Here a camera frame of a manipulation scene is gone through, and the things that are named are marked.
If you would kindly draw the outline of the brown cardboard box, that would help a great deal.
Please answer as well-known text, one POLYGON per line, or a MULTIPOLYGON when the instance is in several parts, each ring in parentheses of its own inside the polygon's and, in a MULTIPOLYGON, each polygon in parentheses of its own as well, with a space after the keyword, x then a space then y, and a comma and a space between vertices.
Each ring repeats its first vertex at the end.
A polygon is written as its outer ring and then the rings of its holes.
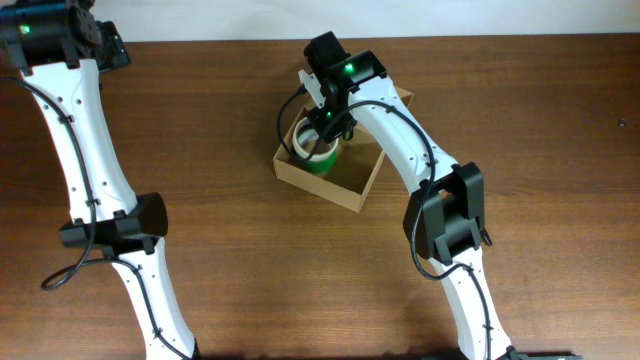
POLYGON ((331 166, 311 170, 313 164, 295 162, 282 145, 273 163, 279 180, 359 213, 384 158, 374 137, 358 124, 352 140, 337 144, 331 166))

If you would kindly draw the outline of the white masking tape roll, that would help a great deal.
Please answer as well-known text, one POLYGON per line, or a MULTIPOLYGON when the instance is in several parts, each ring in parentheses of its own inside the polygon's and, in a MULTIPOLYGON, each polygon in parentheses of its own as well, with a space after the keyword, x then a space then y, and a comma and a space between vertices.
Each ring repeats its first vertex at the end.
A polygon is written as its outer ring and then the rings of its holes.
POLYGON ((304 117, 295 125, 292 145, 294 153, 311 163, 326 162, 338 149, 338 141, 326 143, 313 128, 308 118, 304 117))

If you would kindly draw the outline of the green tape roll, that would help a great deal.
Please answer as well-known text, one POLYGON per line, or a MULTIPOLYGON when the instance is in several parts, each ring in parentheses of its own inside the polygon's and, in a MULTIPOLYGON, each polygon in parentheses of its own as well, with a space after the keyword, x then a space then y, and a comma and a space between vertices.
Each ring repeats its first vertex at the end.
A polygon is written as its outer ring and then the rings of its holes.
POLYGON ((294 153, 298 157, 298 166, 312 174, 327 173, 333 167, 337 159, 336 147, 329 148, 327 150, 319 148, 308 161, 305 161, 305 158, 309 156, 309 153, 304 148, 295 149, 294 153))

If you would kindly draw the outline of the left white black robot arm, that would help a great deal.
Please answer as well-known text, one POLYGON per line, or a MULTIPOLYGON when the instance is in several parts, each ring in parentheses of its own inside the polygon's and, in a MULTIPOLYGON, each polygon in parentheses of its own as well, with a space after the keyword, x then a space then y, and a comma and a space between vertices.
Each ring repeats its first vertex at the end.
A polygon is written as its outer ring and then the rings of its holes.
POLYGON ((137 195, 119 165, 106 123, 100 77, 130 64, 115 24, 91 1, 14 1, 1 7, 1 47, 19 72, 13 83, 37 102, 65 177, 70 219, 63 244, 78 261, 41 284, 67 284, 82 268, 109 264, 119 274, 149 359, 197 359, 166 262, 168 215, 157 192, 137 195))

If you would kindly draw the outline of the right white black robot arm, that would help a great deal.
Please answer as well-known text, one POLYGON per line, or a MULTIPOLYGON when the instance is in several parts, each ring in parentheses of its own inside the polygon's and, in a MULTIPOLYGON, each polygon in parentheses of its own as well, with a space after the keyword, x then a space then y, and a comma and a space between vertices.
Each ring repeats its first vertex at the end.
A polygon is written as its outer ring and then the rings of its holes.
POLYGON ((370 51, 347 53, 332 32, 304 49, 311 68, 300 81, 316 107, 310 122, 325 142, 364 127, 391 160, 409 193, 403 227, 418 272, 442 284, 466 359, 512 359, 488 289, 482 245, 484 178, 431 139, 411 114, 384 65, 370 51))

